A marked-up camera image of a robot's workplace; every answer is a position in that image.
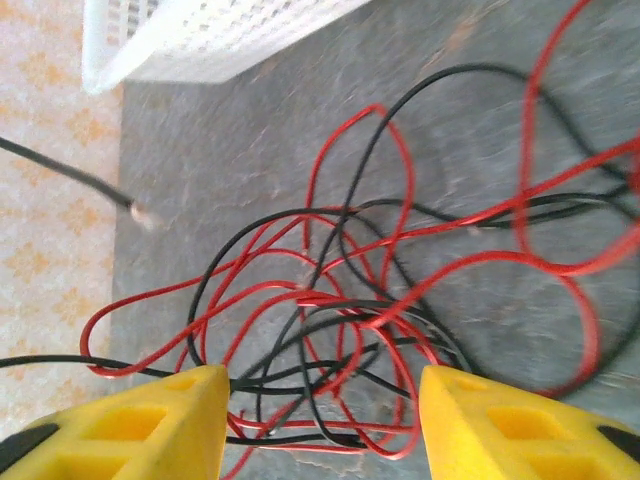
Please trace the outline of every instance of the electrical cable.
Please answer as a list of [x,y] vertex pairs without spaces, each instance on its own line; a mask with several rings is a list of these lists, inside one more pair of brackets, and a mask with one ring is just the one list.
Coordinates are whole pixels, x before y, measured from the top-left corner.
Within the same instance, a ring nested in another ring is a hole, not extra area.
[[[356,114],[331,135],[316,158],[310,178],[305,208],[278,212],[259,219],[241,229],[218,251],[204,275],[198,279],[136,295],[103,308],[89,320],[83,330],[80,342],[82,356],[45,355],[2,359],[0,360],[0,368],[38,361],[71,361],[86,363],[91,366],[90,368],[96,374],[104,376],[116,377],[131,373],[167,376],[170,372],[150,368],[150,365],[181,344],[183,340],[186,340],[186,347],[179,357],[176,371],[182,368],[187,356],[191,358],[195,365],[206,364],[206,333],[209,321],[230,306],[244,301],[255,293],[275,289],[278,293],[260,303],[246,319],[222,361],[224,365],[229,365],[243,339],[265,311],[285,302],[295,303],[295,311],[284,322],[271,350],[266,352],[260,360],[244,372],[241,372],[237,378],[231,380],[232,393],[243,392],[255,395],[256,420],[245,418],[242,412],[239,415],[229,412],[228,425],[237,436],[230,436],[228,443],[244,445],[248,448],[225,478],[233,477],[242,468],[256,447],[341,454],[361,454],[364,451],[371,451],[388,459],[400,459],[409,454],[416,445],[420,437],[420,426],[417,419],[418,396],[415,379],[412,378],[399,347],[411,346],[424,357],[425,361],[432,364],[449,364],[477,375],[491,377],[483,369],[480,362],[469,355],[466,351],[466,346],[461,344],[452,332],[439,321],[424,295],[438,281],[459,269],[487,262],[507,261],[533,267],[552,275],[568,289],[581,314],[584,349],[580,365],[569,381],[557,387],[542,390],[540,393],[559,398],[588,385],[624,353],[625,349],[638,337],[640,332],[639,308],[624,334],[615,341],[610,349],[601,352],[601,339],[596,311],[574,278],[608,268],[638,249],[640,244],[638,212],[627,206],[620,198],[629,192],[640,194],[640,187],[637,185],[640,184],[640,180],[638,180],[640,178],[640,137],[604,152],[597,152],[583,135],[577,123],[567,113],[564,106],[540,86],[542,72],[551,57],[555,44],[559,41],[564,29],[588,3],[588,0],[578,2],[560,22],[537,61],[531,76],[499,64],[474,63],[459,65],[444,69],[419,82],[389,110],[386,110],[380,104],[374,104]],[[415,172],[413,171],[411,154],[392,119],[407,102],[411,101],[428,86],[443,78],[468,72],[503,75],[526,84],[523,110],[523,151],[516,194],[512,198],[486,210],[459,217],[415,202],[413,198]],[[533,164],[532,119],[537,99],[540,99],[541,103],[549,109],[552,116],[556,118],[558,124],[562,127],[562,130],[586,160],[551,179],[530,186],[529,174]],[[356,173],[350,182],[344,202],[337,207],[312,207],[318,173],[327,153],[344,132],[372,114],[380,115],[382,120],[375,129],[357,165]],[[386,130],[389,131],[396,144],[405,169],[407,182],[405,197],[402,199],[372,199],[360,206],[352,207],[351,203],[371,154]],[[620,155],[634,155],[633,158],[636,163],[632,168],[632,174],[628,175],[620,168],[606,163],[608,160]],[[616,182],[616,185],[604,193],[547,193],[548,190],[592,168],[599,168],[603,174]],[[400,209],[398,219],[390,235],[383,232],[373,220],[364,216],[368,209],[381,207]],[[603,253],[587,262],[576,265],[552,264],[532,253],[526,236],[526,228],[528,226],[583,215],[601,208],[614,210],[631,224],[628,233]],[[426,215],[437,224],[435,226],[407,230],[406,223],[411,211]],[[267,231],[275,228],[275,225],[281,220],[286,220],[288,223],[275,234],[268,238],[263,238]],[[356,243],[355,238],[351,235],[352,232],[347,230],[347,224],[350,225],[353,220],[363,225],[369,233],[373,234],[376,240],[364,245]],[[320,248],[320,253],[315,259],[311,258],[308,253],[311,246],[310,232],[312,222],[318,222],[328,226],[330,229]],[[302,253],[274,246],[276,242],[298,226],[302,226]],[[489,251],[474,254],[456,260],[420,281],[415,281],[411,278],[403,267],[403,263],[397,253],[398,246],[402,241],[411,238],[425,238],[430,235],[451,232],[458,228],[471,226],[481,229],[513,229],[519,242],[520,251]],[[242,252],[235,259],[223,264],[223,258],[250,233],[253,233],[253,235],[246,242]],[[338,246],[339,256],[335,259],[329,259],[329,251],[335,243]],[[380,271],[374,272],[367,259],[367,254],[380,248],[383,249],[384,258]],[[310,281],[305,286],[300,285],[298,282],[271,280],[257,283],[229,298],[225,298],[228,289],[238,274],[255,258],[263,255],[292,257],[300,260],[305,265],[310,265],[312,267]],[[357,261],[362,266],[362,270],[354,261]],[[347,271],[371,292],[373,299],[354,299],[345,294],[337,278],[332,274],[333,269],[341,264],[345,264]],[[405,284],[406,292],[402,294],[397,294],[395,290],[394,294],[391,294],[387,288],[391,266],[397,271]],[[216,291],[210,298],[205,311],[200,316],[197,316],[209,280],[221,274],[224,274],[224,277],[216,287]],[[316,287],[321,278],[329,282],[331,289],[333,289],[332,293]],[[197,288],[189,308],[187,326],[166,345],[135,364],[110,359],[96,359],[90,355],[89,337],[91,331],[104,315],[136,301],[194,285],[197,285]],[[324,319],[315,318],[324,314],[333,316]],[[293,327],[297,322],[299,322],[297,330],[293,331]],[[312,336],[320,331],[334,331],[335,329],[337,329],[335,359],[321,359],[312,343]],[[350,342],[345,341],[347,329],[353,332],[353,338]],[[365,344],[365,333],[374,334],[377,337],[377,341]],[[195,343],[198,336],[200,352]],[[349,351],[345,351],[347,345],[349,345]],[[270,373],[272,362],[283,352],[293,347],[296,347],[298,364],[276,373]],[[395,377],[393,382],[376,376],[369,371],[376,362],[381,361],[382,352],[389,354]],[[312,357],[310,360],[307,360],[308,354]],[[311,372],[315,370],[318,371],[318,375],[312,378]],[[273,382],[298,375],[302,379],[301,385],[271,386]],[[355,376],[361,376],[393,393],[395,403],[393,420],[390,424],[368,423],[355,419],[340,395],[341,388],[345,382]],[[515,384],[516,382],[507,381],[507,383]],[[322,418],[316,399],[329,393],[333,395],[346,420],[329,421]],[[262,398],[267,396],[274,399],[293,396],[294,399],[280,406],[274,414],[263,421],[261,413],[263,409]],[[305,403],[309,405],[311,418],[291,420],[292,415]],[[406,413],[412,415],[412,419],[409,422],[410,425],[403,424]],[[314,428],[317,433],[292,436],[276,435],[281,429],[292,428]],[[249,438],[245,433],[246,430],[254,430],[255,435]],[[374,441],[371,436],[372,433],[382,435],[376,436]],[[399,435],[406,438],[404,446],[395,451],[389,450],[387,445]]]
[[64,175],[67,178],[75,180],[76,182],[101,193],[116,206],[129,212],[129,215],[131,215],[134,221],[147,229],[153,229],[162,223],[158,216],[147,212],[141,203],[136,202],[131,196],[118,190],[116,187],[110,185],[104,180],[101,180],[95,175],[80,170],[79,168],[72,167],[71,165],[58,162],[57,160],[43,155],[40,152],[36,152],[35,150],[3,137],[0,137],[0,148],[30,160],[48,170]]

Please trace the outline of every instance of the gray stone floor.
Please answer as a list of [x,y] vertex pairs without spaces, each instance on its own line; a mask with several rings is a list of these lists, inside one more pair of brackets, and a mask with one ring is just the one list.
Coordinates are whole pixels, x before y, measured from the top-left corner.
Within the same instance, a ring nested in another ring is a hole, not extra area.
[[[121,181],[168,220],[144,234],[118,220],[114,298],[195,277],[243,225],[303,204],[314,156],[345,119],[373,102],[390,105],[416,81],[460,62],[500,61],[530,69],[571,0],[374,0],[353,14],[223,85],[129,84],[125,89]],[[569,106],[598,148],[629,138],[638,127],[640,4],[596,1],[571,28],[547,84]],[[398,124],[415,156],[417,198],[451,213],[493,204],[514,191],[522,86],[489,74],[466,74],[430,88],[403,109]],[[359,125],[332,151],[321,175],[319,203],[341,202],[374,120]],[[536,177],[580,161],[557,123],[539,117]],[[376,149],[358,200],[403,193],[404,177],[388,138]],[[609,186],[586,175],[565,190]],[[397,212],[374,218],[389,228]],[[424,222],[412,219],[413,224]],[[547,258],[578,261],[624,228],[599,211],[533,230]],[[316,229],[318,237],[322,235]],[[285,244],[299,245],[292,236]],[[423,277],[465,254],[513,248],[510,233],[457,232],[402,245],[401,256]],[[638,264],[629,260],[580,279],[598,306],[610,344],[637,312]],[[295,263],[265,260],[238,288],[256,279],[299,278]],[[352,293],[358,293],[353,285]],[[136,360],[182,328],[192,291],[136,305],[113,317],[113,355]],[[569,295],[552,278],[527,268],[492,264],[453,275],[429,295],[451,329],[497,376],[532,385],[566,379],[580,357],[582,334]],[[270,311],[243,345],[243,362],[259,357],[289,306]],[[211,326],[210,361],[219,361],[252,310],[242,305]],[[320,344],[331,351],[331,338]],[[159,364],[170,367],[175,355]],[[640,346],[596,384],[568,401],[640,428]],[[287,359],[276,362],[276,368]],[[418,374],[422,362],[415,358]],[[385,372],[385,367],[378,367]],[[346,395],[356,414],[384,419],[390,399],[355,382]],[[233,408],[251,408],[233,399]],[[267,412],[275,404],[269,405]],[[330,404],[328,416],[334,414]],[[227,447],[226,465],[240,449]],[[374,456],[328,457],[258,452],[238,478],[427,478],[419,446],[400,462]]]

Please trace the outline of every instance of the black plastic part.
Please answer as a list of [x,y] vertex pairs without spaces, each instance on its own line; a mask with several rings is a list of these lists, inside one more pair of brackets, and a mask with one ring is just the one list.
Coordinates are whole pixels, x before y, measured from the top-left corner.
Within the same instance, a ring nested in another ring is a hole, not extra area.
[[55,423],[46,423],[5,438],[0,443],[0,474],[8,470],[9,467],[25,457],[58,430],[60,430],[60,427]]
[[640,463],[640,436],[609,425],[600,425],[598,431],[624,453]]

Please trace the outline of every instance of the floor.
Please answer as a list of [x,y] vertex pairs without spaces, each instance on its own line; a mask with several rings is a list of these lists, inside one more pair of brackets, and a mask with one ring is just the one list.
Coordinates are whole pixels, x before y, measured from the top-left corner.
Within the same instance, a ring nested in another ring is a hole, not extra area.
[[[122,89],[82,89],[82,4],[0,1],[0,135],[115,182]],[[4,150],[0,164],[0,356],[76,352],[88,317],[111,301],[115,208]],[[108,319],[94,348],[109,352]],[[2,369],[0,438],[104,393],[77,365]]]
[[[129,219],[118,218],[114,298],[195,277],[242,226],[302,205],[315,154],[364,106],[390,105],[419,79],[461,62],[499,61],[530,69],[571,4],[374,0],[226,84],[126,85],[120,184],[162,214],[168,227],[145,234]],[[630,138],[637,129],[639,36],[637,2],[594,2],[569,31],[547,76],[598,148]],[[415,157],[420,201],[464,213],[513,193],[521,95],[522,85],[512,80],[467,74],[433,86],[402,110],[398,124]],[[364,122],[332,151],[320,180],[320,203],[343,200],[374,125],[374,120]],[[544,112],[538,135],[536,178],[580,160]],[[403,173],[389,139],[374,157],[358,199],[401,196]],[[608,185],[592,173],[565,188],[599,191]],[[381,209],[375,219],[388,229],[394,215]],[[615,215],[599,211],[536,227],[533,238],[539,253],[571,262],[596,253],[624,227]],[[297,246],[299,238],[285,242]],[[514,248],[511,234],[458,232],[403,244],[401,256],[414,276],[423,277],[454,258],[492,248]],[[637,314],[638,268],[629,260],[581,279],[598,306],[607,345]],[[256,276],[304,274],[298,265],[265,261],[238,286]],[[151,352],[183,327],[191,295],[181,292],[117,312],[111,353],[136,360]],[[499,378],[533,386],[561,381],[580,357],[582,334],[571,298],[553,279],[527,268],[492,264],[462,272],[428,298]],[[239,307],[211,327],[211,361],[221,358],[251,310],[250,304]],[[243,346],[246,358],[232,364],[232,375],[266,351],[288,311],[274,310],[261,320]],[[330,339],[325,341],[329,348]],[[160,363],[171,367],[176,355]],[[640,345],[635,345],[596,384],[568,401],[640,427],[638,360]],[[416,372],[422,367],[413,366]],[[355,387],[347,394],[356,412],[378,419],[388,414],[384,396]],[[234,397],[232,408],[241,406],[250,403]],[[227,447],[225,464],[239,452]],[[374,456],[259,452],[238,478],[422,479],[426,471],[419,446],[396,463]]]

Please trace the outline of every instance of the yellow plastic object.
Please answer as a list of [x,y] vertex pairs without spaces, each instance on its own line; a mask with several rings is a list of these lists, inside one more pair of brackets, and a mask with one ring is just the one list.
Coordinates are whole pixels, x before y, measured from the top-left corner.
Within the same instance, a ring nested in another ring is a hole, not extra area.
[[420,421],[433,480],[640,479],[597,430],[624,425],[451,368],[424,369]]
[[215,480],[229,377],[205,366],[39,419],[60,429],[1,480]]

